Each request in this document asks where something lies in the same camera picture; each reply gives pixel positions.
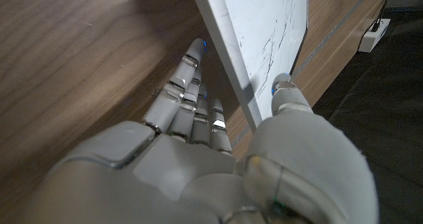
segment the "dark fabric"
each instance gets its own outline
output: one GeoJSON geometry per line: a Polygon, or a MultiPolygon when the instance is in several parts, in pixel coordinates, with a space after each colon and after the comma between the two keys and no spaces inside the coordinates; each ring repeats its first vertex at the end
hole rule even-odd
{"type": "Polygon", "coordinates": [[[423,13],[392,18],[313,110],[362,150],[375,176],[381,223],[423,223],[423,13]]]}

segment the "electrical outlet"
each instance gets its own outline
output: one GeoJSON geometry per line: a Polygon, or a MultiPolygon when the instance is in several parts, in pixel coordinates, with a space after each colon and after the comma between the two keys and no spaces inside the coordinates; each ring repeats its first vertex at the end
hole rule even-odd
{"type": "Polygon", "coordinates": [[[375,32],[371,31],[374,25],[373,24],[370,29],[364,34],[358,51],[370,53],[372,49],[376,46],[376,44],[381,40],[382,36],[385,35],[390,21],[391,19],[381,19],[379,28],[375,32]]]}

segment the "white whiteboard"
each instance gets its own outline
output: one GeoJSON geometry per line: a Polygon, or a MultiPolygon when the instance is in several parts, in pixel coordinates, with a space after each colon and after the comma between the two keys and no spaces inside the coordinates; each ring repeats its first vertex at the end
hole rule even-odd
{"type": "Polygon", "coordinates": [[[308,0],[196,0],[237,98],[255,128],[272,115],[272,83],[289,73],[307,31],[308,0]]]}

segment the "wooden table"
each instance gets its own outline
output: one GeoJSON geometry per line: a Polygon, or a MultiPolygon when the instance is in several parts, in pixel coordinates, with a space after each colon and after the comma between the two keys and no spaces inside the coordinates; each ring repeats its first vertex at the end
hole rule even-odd
{"type": "MultiPolygon", "coordinates": [[[[299,65],[360,0],[310,0],[299,65]]],[[[314,104],[354,55],[381,0],[364,0],[295,78],[314,104]]],[[[211,42],[194,0],[0,0],[0,222],[78,142],[140,121],[193,39],[211,42]]],[[[250,132],[209,43],[204,81],[241,156],[250,132]]]]}

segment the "black cable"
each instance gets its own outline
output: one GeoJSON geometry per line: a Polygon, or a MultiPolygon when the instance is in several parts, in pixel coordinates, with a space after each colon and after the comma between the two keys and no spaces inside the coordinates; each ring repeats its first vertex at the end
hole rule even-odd
{"type": "Polygon", "coordinates": [[[385,0],[385,3],[383,4],[383,7],[381,9],[381,11],[379,12],[379,16],[377,16],[377,19],[375,21],[375,24],[373,25],[373,28],[371,28],[372,32],[376,32],[377,29],[379,28],[379,26],[381,25],[381,21],[382,21],[382,17],[383,17],[383,13],[385,12],[385,7],[386,4],[388,3],[388,0],[385,0]]]}

